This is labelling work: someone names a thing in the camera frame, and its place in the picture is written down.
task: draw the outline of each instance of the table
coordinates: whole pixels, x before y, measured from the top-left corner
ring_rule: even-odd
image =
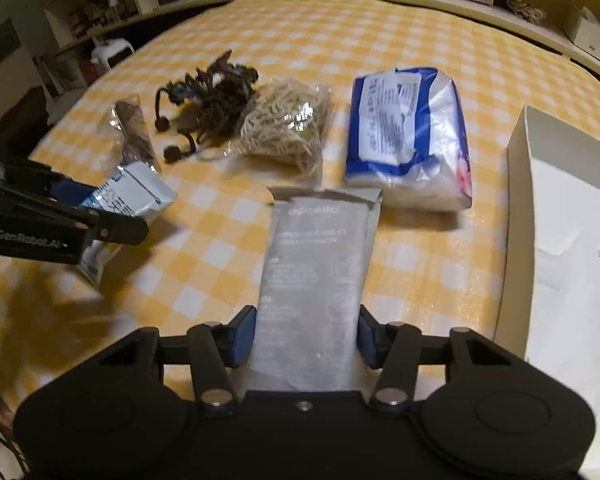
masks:
[[[377,0],[237,0],[172,28],[101,78],[48,134],[34,158],[101,184],[111,143],[96,134],[109,104],[137,92],[157,150],[155,89],[232,48],[266,81],[326,82],[336,111],[324,146],[324,184],[344,168],[352,80],[398,67],[435,66],[462,100],[474,206],[459,215],[385,209],[363,302],[380,321],[425,333],[470,326],[492,336],[507,238],[506,145],[529,103],[600,139],[600,83],[567,59],[485,25]],[[177,114],[166,107],[166,114]],[[226,322],[256,303],[269,229],[270,174],[228,160],[164,167],[178,199],[142,245],[124,248],[99,292],[73,269],[0,257],[0,391],[11,406],[138,326],[185,333]],[[166,383],[190,396],[188,370]]]

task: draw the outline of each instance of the small clear plastic bag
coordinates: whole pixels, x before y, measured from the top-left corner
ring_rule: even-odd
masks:
[[[111,105],[98,125],[98,134],[114,140],[115,146],[107,163],[107,174],[142,160],[156,173],[160,164],[155,156],[137,94],[120,99]]]
[[[308,86],[290,77],[272,79],[251,98],[229,152],[293,164],[319,183],[331,111],[327,86]]]

